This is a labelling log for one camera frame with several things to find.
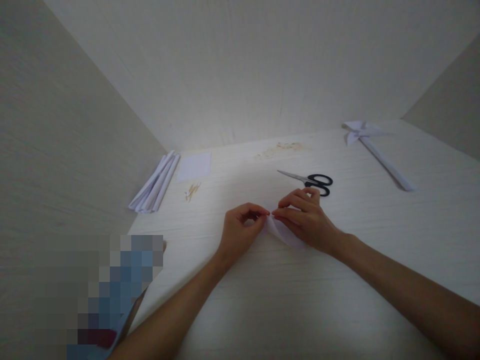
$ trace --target right hand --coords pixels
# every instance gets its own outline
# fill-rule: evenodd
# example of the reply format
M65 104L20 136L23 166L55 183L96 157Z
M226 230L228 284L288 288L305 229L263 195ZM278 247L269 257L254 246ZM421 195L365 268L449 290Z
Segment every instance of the right hand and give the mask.
M332 252L348 235L338 229L320 207L320 191L305 187L296 189L278 202L271 213L299 239L321 252Z

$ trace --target white paper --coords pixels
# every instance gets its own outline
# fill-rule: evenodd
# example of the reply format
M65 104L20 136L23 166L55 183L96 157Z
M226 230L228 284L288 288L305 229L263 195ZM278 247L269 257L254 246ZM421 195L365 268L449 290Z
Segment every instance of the white paper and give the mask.
M177 164L179 163L180 160L180 154L175 155L173 158L173 163L170 166L170 169L168 170L168 173L166 174L165 181L163 182L160 192L158 193L158 196L156 197L155 203L153 204L153 211L156 212L158 211L160 207L160 203L162 202L162 199L164 198L165 192L167 191L167 188L169 187L170 180L172 179L172 176L174 175L175 168L177 167Z
M142 201L142 199L144 198L145 194L148 196L148 194L150 193L150 190L152 189L152 187L154 186L154 183L155 183L155 180L157 179L157 177L159 176L160 172L162 171L163 169L163 166L165 165L165 159L167 158L166 155L163 155L160 162L158 163L158 166L156 167L155 171L153 172L153 174L150 176L150 178L148 179L148 181L145 183L145 185L143 185L143 187L141 188L141 190L135 195L135 197L133 198L133 200L130 202L130 204L128 205L128 208L129 209L136 209L137 206L139 205L139 203Z
M385 167L385 169L396 179L396 181L405 191L412 192L417 189L415 184L406 178L400 172L400 170L380 152L378 147L376 147L375 144L370 141L370 136L386 135L386 132L383 132L376 126L367 124L366 121L347 121L343 124L352 130L346 138L347 146L353 144L357 140L360 140Z
M174 161L173 157L168 159L167 163L163 167L162 172L158 176L155 184L151 188L150 194L148 194L148 197L146 198L145 202L141 206L141 210L146 211L146 212L150 212L150 210L152 210L155 199L157 198L157 195L160 192L160 188L162 187L162 185L165 181L165 178L167 177L167 174L169 172L170 167L172 166L173 161Z
M263 205L263 207L270 212L277 209L277 206L274 203L268 201L265 201ZM291 248L303 251L307 247L307 245L295 236L295 234L286 227L283 222L274 219L273 215L267 217L265 228L267 232L280 239Z
M183 157L176 177L178 182L210 175L211 152Z

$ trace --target folded paper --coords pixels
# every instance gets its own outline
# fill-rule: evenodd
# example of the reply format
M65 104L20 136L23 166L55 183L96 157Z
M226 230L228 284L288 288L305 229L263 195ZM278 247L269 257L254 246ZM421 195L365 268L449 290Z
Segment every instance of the folded paper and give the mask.
M405 191L412 192L417 189L415 184L406 178L400 170L380 152L375 144L371 142L371 136L386 135L386 132L383 132L376 126L369 125L366 121L347 121L343 124L351 129L351 132L349 132L346 137L347 146L360 140Z
M274 203L264 202L264 208L272 212L277 208ZM276 220L272 215L266 218L265 229L268 233L283 241L285 244L299 251L305 250L305 243L284 225L283 222Z
M164 155L148 181L128 205L128 208L142 214L158 211L179 159L180 154L174 155L173 151Z

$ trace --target white table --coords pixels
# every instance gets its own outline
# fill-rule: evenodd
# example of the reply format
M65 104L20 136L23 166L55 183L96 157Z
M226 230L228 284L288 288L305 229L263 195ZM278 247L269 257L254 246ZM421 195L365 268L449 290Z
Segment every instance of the white table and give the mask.
M211 174L176 182L160 210L130 234L161 234L163 270L149 286L136 327L214 253L225 211L278 201L302 183L276 170L333 178L321 199L341 229L463 297L480 303L480 163L401 121L372 140L418 186L399 190L341 128L208 149ZM277 143L302 149L275 150ZM202 153L189 151L182 155ZM300 253L262 235L214 289L180 359L439 358L439 351L349 268L313 249Z

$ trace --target stack of folded paper strips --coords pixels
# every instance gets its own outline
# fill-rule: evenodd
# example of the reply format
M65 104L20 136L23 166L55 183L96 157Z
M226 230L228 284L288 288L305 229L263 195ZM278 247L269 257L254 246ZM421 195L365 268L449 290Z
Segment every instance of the stack of folded paper strips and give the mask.
M173 151L164 155L150 179L133 198L128 208L143 214L158 211L179 160L180 154L174 154Z

